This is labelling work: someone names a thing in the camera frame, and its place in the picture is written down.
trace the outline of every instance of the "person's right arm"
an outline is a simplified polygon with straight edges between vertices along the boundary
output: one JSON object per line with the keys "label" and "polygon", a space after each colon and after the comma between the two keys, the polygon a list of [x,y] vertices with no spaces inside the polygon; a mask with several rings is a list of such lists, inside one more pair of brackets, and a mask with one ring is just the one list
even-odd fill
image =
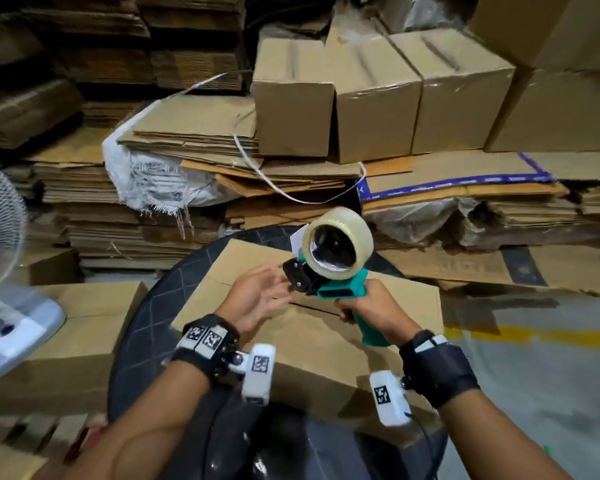
{"label": "person's right arm", "polygon": [[[341,299],[390,343],[402,347],[422,328],[377,280],[365,282],[367,295]],[[455,396],[438,412],[472,480],[568,480],[571,477],[531,441],[480,389]]]}

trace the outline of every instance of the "white fan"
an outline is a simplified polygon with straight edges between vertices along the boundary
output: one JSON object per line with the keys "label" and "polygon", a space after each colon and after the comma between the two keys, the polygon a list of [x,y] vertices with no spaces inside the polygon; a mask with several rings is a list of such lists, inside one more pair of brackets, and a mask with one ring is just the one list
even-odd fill
{"label": "white fan", "polygon": [[25,241],[24,202],[0,171],[0,376],[12,370],[64,323],[53,300],[8,284]]}

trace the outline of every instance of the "wristband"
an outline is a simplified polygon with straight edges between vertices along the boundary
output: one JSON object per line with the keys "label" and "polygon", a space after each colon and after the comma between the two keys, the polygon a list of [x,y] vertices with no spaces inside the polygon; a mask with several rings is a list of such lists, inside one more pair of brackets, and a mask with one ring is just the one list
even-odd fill
{"label": "wristband", "polygon": [[462,349],[443,335],[423,330],[400,348],[405,387],[414,389],[439,409],[455,396],[480,389]]}
{"label": "wristband", "polygon": [[189,362],[214,379],[227,372],[239,338],[238,331],[224,318],[205,315],[184,325],[171,360]]}

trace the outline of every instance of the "yellow floor line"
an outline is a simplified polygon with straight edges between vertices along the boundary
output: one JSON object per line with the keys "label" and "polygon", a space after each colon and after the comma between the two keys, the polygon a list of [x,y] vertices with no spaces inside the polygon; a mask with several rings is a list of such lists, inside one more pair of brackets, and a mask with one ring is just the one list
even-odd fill
{"label": "yellow floor line", "polygon": [[[531,341],[531,339],[537,338],[544,342],[600,349],[600,331],[598,330],[532,330],[507,325],[498,326],[498,330],[499,333],[472,331],[471,336],[474,339],[485,340],[487,342],[503,342],[506,344],[525,344]],[[448,339],[462,339],[462,330],[446,327],[445,336]]]}

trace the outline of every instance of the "green tape dispenser handle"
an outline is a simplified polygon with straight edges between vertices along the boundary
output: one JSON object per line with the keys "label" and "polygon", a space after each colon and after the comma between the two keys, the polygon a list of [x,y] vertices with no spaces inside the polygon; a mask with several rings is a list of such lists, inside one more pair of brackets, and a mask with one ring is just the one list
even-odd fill
{"label": "green tape dispenser handle", "polygon": [[[342,281],[332,280],[320,287],[318,296],[325,299],[361,298],[367,294],[367,289],[365,288],[367,274],[368,271],[365,268],[362,268],[353,278]],[[358,324],[358,327],[360,327],[360,331],[362,332],[362,343],[364,345],[371,347],[388,347],[390,345],[382,333],[362,320],[360,315],[353,312],[353,318]]]}

